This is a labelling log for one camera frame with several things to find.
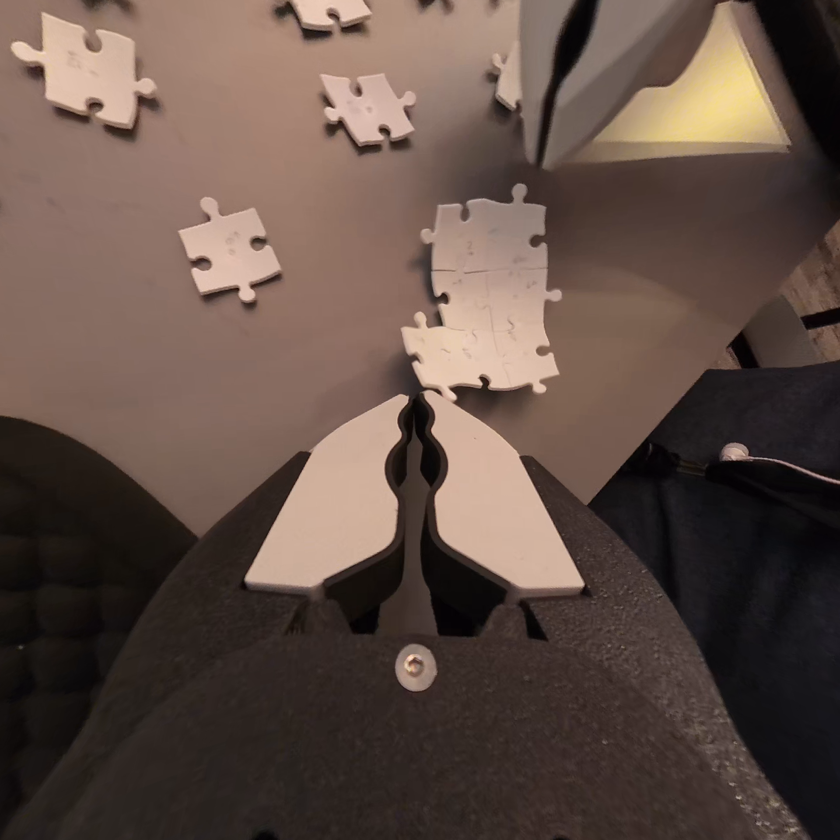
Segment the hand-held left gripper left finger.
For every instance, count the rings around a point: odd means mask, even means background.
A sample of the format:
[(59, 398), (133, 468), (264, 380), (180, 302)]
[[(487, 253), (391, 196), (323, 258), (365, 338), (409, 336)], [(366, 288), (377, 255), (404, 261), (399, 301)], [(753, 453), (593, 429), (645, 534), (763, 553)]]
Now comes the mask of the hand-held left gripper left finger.
[(412, 403), (394, 396), (308, 452), (245, 574), (247, 591), (333, 602), (352, 632), (376, 634), (403, 581)]

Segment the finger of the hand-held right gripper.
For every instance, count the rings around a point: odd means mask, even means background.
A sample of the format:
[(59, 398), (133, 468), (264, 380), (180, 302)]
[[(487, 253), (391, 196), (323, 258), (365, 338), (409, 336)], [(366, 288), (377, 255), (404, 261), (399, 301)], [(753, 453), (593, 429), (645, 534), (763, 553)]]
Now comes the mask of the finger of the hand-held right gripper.
[(540, 2), (539, 165), (556, 167), (646, 88), (686, 70), (715, 2)]
[(524, 152), (529, 163), (541, 162), (547, 94), (553, 85), (555, 59), (572, 1), (520, 1), (520, 113)]

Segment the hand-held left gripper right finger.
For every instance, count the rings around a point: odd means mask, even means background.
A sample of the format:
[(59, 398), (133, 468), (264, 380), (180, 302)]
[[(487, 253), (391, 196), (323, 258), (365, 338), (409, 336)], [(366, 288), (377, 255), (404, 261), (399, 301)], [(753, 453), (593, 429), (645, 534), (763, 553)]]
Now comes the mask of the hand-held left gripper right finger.
[(581, 598), (585, 581), (518, 451), (441, 395), (417, 397), (428, 486), (420, 541), (437, 634), (473, 637), (499, 606)]

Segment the joined puzzle piece section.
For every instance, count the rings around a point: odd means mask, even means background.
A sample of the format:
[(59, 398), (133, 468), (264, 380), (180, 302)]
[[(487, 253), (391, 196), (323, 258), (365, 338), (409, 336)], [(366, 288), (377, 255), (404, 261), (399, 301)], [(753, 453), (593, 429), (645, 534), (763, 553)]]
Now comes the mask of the joined puzzle piece section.
[(559, 375), (544, 314), (562, 292), (549, 288), (547, 244), (534, 243), (545, 236), (547, 209), (527, 194), (517, 183), (505, 203), (440, 204), (421, 232), (440, 325), (417, 312), (402, 340), (419, 384), (450, 402), (456, 388), (483, 385), (540, 395)]

